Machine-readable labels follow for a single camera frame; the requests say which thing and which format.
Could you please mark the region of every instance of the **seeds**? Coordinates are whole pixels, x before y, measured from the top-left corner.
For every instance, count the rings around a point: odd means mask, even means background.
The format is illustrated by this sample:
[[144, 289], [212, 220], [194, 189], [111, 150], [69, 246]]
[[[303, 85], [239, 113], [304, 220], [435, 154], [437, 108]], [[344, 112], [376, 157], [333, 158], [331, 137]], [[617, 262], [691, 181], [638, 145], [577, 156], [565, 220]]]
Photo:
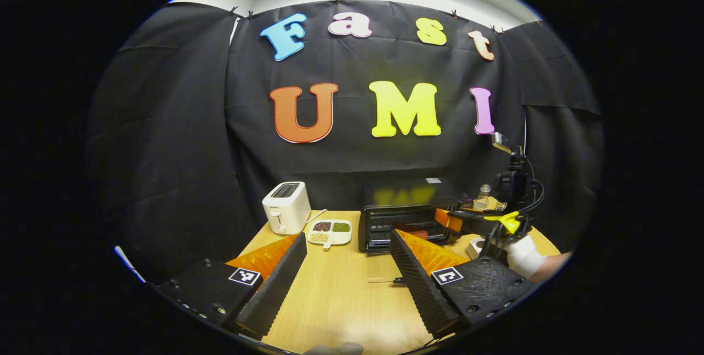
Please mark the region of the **seeds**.
[[315, 224], [315, 226], [312, 228], [313, 231], [329, 231], [330, 230], [330, 222], [318, 222]]
[[350, 226], [345, 223], [335, 223], [332, 225], [332, 231], [336, 232], [347, 232], [350, 230]]
[[315, 242], [326, 242], [327, 241], [327, 234], [314, 232], [309, 236], [309, 240], [315, 241]]

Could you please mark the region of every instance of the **black curtain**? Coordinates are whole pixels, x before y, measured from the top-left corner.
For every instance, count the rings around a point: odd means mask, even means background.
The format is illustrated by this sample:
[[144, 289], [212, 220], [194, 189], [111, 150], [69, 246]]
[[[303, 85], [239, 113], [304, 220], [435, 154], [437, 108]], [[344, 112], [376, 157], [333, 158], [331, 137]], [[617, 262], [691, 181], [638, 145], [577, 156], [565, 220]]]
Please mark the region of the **black curtain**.
[[[274, 47], [260, 32], [292, 14], [303, 13], [305, 36], [301, 51], [279, 62]], [[335, 36], [327, 26], [339, 12], [359, 12], [370, 19], [369, 37]], [[435, 19], [447, 43], [425, 44], [415, 22]], [[279, 182], [306, 182], [314, 209], [359, 210], [362, 186], [378, 179], [445, 176], [471, 195], [496, 172], [508, 166], [508, 155], [491, 146], [488, 136], [475, 134], [477, 109], [470, 89], [489, 89], [493, 124], [508, 137], [523, 137], [523, 109], [515, 86], [502, 76], [507, 54], [493, 61], [477, 52], [471, 31], [479, 30], [495, 46], [497, 34], [467, 19], [426, 7], [382, 1], [315, 2], [282, 7], [242, 21], [232, 40], [227, 70], [225, 111], [236, 145], [238, 170], [253, 214], [266, 221], [259, 207]], [[438, 136], [408, 135], [375, 138], [377, 101], [369, 84], [392, 81], [405, 99], [415, 84], [437, 87], [435, 108], [442, 128]], [[309, 87], [337, 84], [333, 94], [334, 122], [324, 139], [292, 144], [274, 128], [269, 93], [285, 86], [302, 89], [299, 125], [315, 124], [316, 100]]]
[[[302, 12], [304, 48], [279, 62], [260, 32]], [[327, 31], [338, 12], [370, 18], [370, 37]], [[418, 18], [440, 21], [447, 43], [418, 39]], [[536, 222], [558, 249], [574, 248], [598, 189], [601, 114], [586, 76], [545, 24], [496, 33], [426, 7], [316, 2], [241, 19], [202, 4], [169, 4], [116, 54], [96, 92], [86, 153], [104, 230], [134, 267], [160, 283], [199, 258], [236, 257], [266, 222], [261, 200], [301, 180], [314, 209], [359, 210], [373, 179], [447, 177], [469, 195], [509, 157], [475, 134], [472, 87], [491, 91], [496, 130], [522, 144], [545, 184]], [[478, 54], [479, 30], [495, 59]], [[377, 138], [369, 84], [392, 81], [408, 99], [437, 87], [438, 136]], [[274, 128], [272, 90], [302, 89], [298, 120], [315, 124], [309, 87], [337, 84], [334, 122], [320, 141], [292, 144]]]
[[574, 250], [591, 219], [601, 182], [604, 131], [588, 76], [543, 22], [501, 34], [505, 76], [526, 111], [526, 154], [546, 197], [535, 226], [561, 252]]
[[222, 113], [235, 19], [163, 7], [119, 49], [93, 100], [86, 154], [103, 230], [150, 282], [236, 257], [257, 232]]

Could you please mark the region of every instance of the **letter m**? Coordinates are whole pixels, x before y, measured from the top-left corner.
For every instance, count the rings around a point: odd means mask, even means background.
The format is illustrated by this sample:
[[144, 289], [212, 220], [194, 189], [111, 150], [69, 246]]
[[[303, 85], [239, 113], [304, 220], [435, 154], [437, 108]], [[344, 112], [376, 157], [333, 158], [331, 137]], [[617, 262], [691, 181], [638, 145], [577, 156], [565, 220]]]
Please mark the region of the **letter m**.
[[435, 93], [433, 84], [418, 83], [406, 100], [391, 81], [374, 81], [369, 89], [377, 95], [377, 126], [372, 128], [376, 137], [394, 136], [397, 129], [392, 125], [392, 115], [398, 129], [408, 135], [413, 119], [418, 123], [413, 132], [418, 136], [440, 135], [440, 126], [435, 115]]

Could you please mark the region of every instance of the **food compartment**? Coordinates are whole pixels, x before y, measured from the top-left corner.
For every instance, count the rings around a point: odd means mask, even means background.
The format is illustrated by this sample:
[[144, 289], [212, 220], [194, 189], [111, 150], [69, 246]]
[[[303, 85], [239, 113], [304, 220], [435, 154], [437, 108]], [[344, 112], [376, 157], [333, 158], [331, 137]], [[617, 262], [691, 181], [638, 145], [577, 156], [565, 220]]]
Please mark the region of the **food compartment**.
[[330, 244], [342, 245], [350, 242], [351, 238], [352, 223], [349, 220], [315, 220], [307, 233], [307, 240], [314, 244], [324, 244], [329, 239]]

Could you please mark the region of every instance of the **small bottle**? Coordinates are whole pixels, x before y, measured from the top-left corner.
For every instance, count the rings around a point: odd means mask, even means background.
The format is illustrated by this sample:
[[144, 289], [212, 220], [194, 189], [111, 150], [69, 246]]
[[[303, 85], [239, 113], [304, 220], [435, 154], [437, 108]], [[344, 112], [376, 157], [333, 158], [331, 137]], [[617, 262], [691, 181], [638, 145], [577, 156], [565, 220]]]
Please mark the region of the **small bottle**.
[[475, 202], [472, 205], [474, 210], [484, 210], [488, 208], [488, 197], [490, 197], [491, 186], [488, 184], [483, 184], [480, 189], [480, 195], [477, 196]]

